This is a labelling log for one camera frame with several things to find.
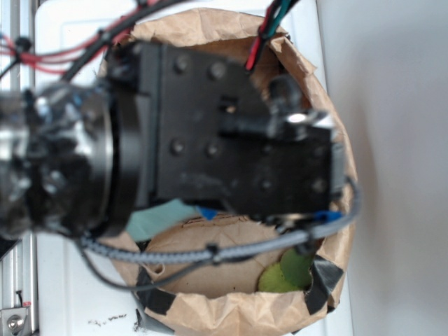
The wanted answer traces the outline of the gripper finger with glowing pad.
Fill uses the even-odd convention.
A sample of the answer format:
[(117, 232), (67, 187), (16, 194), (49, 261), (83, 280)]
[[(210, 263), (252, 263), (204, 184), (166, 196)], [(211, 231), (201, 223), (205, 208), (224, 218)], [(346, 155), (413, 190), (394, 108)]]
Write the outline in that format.
[(345, 148), (340, 142), (332, 144), (331, 148), (331, 179), (330, 194), (332, 198), (340, 198), (346, 182), (345, 178)]

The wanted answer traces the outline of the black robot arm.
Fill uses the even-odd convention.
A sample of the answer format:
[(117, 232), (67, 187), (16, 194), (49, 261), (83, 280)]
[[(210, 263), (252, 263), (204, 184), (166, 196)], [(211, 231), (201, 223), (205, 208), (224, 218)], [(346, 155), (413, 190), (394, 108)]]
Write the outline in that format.
[(269, 92), (232, 59), (137, 41), (89, 86), (3, 93), (1, 234), (110, 237), (174, 199), (261, 220), (325, 211), (343, 147), (290, 76)]

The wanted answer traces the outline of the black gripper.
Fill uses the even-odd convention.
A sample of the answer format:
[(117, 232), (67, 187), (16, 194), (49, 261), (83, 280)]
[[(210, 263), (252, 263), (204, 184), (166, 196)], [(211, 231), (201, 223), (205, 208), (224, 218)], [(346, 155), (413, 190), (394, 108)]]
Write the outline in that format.
[(138, 120), (138, 207), (179, 199), (258, 219), (329, 208), (335, 123), (302, 106), (290, 76), (263, 99), (232, 59), (145, 41), (106, 68), (116, 108)]

